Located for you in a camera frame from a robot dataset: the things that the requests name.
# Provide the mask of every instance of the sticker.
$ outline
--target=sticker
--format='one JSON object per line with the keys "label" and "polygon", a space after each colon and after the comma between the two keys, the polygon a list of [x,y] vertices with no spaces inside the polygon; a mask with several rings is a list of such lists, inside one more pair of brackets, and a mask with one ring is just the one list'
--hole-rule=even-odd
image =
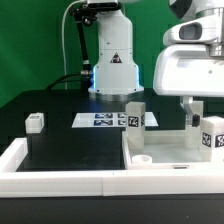
{"label": "sticker", "polygon": [[141,125],[143,126],[145,124],[145,115],[143,114],[141,117]]}
{"label": "sticker", "polygon": [[118,120],[118,125],[125,126],[126,125],[126,120]]}
{"label": "sticker", "polygon": [[215,136],[215,147],[223,147],[224,146],[224,134]]}
{"label": "sticker", "polygon": [[116,52],[114,57],[112,58],[112,60],[110,61],[110,63],[122,63],[120,56],[118,55],[118,53]]}
{"label": "sticker", "polygon": [[128,126],[138,127],[138,117],[128,116]]}
{"label": "sticker", "polygon": [[126,119],[126,113],[117,113],[117,117],[120,119]]}
{"label": "sticker", "polygon": [[109,113],[109,114],[98,113],[98,114],[95,114],[95,118],[96,118],[96,119],[108,119],[108,118],[113,118],[113,114],[112,114],[112,113]]}
{"label": "sticker", "polygon": [[30,119],[39,119],[40,116],[31,116]]}
{"label": "sticker", "polygon": [[113,125],[113,120],[95,120],[94,126],[111,126]]}
{"label": "sticker", "polygon": [[206,134],[206,133],[203,132],[203,135],[202,135],[202,144],[203,145],[206,145],[208,147],[211,147],[211,135]]}

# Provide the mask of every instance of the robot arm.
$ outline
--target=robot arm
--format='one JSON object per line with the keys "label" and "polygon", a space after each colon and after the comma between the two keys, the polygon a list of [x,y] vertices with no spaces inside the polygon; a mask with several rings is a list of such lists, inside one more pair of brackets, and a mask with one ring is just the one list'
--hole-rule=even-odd
{"label": "robot arm", "polygon": [[118,0],[87,0],[74,14],[84,25],[98,23],[99,61],[93,69],[92,98],[123,101],[143,92],[139,69],[133,60],[133,28]]}

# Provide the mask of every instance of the black and white pattern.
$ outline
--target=black and white pattern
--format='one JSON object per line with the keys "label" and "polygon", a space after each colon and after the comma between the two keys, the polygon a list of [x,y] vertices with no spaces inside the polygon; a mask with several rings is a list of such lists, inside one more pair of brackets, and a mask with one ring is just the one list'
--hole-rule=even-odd
{"label": "black and white pattern", "polygon": [[94,126],[112,126],[113,120],[95,120]]}
{"label": "black and white pattern", "polygon": [[138,127],[139,126],[139,118],[128,116],[128,126],[129,127]]}
{"label": "black and white pattern", "polygon": [[203,145],[206,145],[208,147],[211,147],[211,140],[212,140],[211,135],[203,132],[203,135],[202,135],[202,144]]}
{"label": "black and white pattern", "polygon": [[125,119],[126,118],[126,113],[117,113],[117,117],[120,119]]}
{"label": "black and white pattern", "polygon": [[215,136],[215,147],[223,147],[224,146],[224,134]]}
{"label": "black and white pattern", "polygon": [[113,118],[112,113],[97,113],[95,114],[96,119],[108,119],[108,118]]}
{"label": "black and white pattern", "polygon": [[119,126],[125,126],[126,125],[126,120],[118,120],[118,125]]}
{"label": "black and white pattern", "polygon": [[141,117],[141,125],[143,126],[145,124],[145,115],[143,114]]}
{"label": "black and white pattern", "polygon": [[37,120],[37,119],[39,119],[40,118],[40,116],[31,116],[30,117],[30,119],[34,119],[34,120]]}

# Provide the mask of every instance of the white block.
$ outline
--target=white block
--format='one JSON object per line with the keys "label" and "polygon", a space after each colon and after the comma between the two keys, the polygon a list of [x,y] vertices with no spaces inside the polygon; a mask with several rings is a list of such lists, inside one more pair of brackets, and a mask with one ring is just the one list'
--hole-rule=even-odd
{"label": "white block", "polygon": [[44,127],[44,114],[43,113],[33,113],[25,121],[26,133],[35,134],[40,133]]}
{"label": "white block", "polygon": [[224,161],[224,119],[207,117],[201,119],[201,145],[199,147],[202,160],[205,162]]}
{"label": "white block", "polygon": [[130,149],[144,148],[145,103],[130,102],[126,105],[126,133]]}

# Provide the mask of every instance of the white edge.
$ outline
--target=white edge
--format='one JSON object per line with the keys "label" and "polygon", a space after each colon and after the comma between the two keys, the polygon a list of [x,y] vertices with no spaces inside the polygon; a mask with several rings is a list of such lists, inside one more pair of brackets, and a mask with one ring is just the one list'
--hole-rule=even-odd
{"label": "white edge", "polygon": [[[25,138],[16,139],[0,157],[0,167],[11,167],[15,162],[17,167],[18,160],[10,155],[15,151],[27,152],[25,142]],[[15,172],[13,169],[1,169],[1,198],[224,193],[224,167],[219,164],[209,169],[186,170]]]}

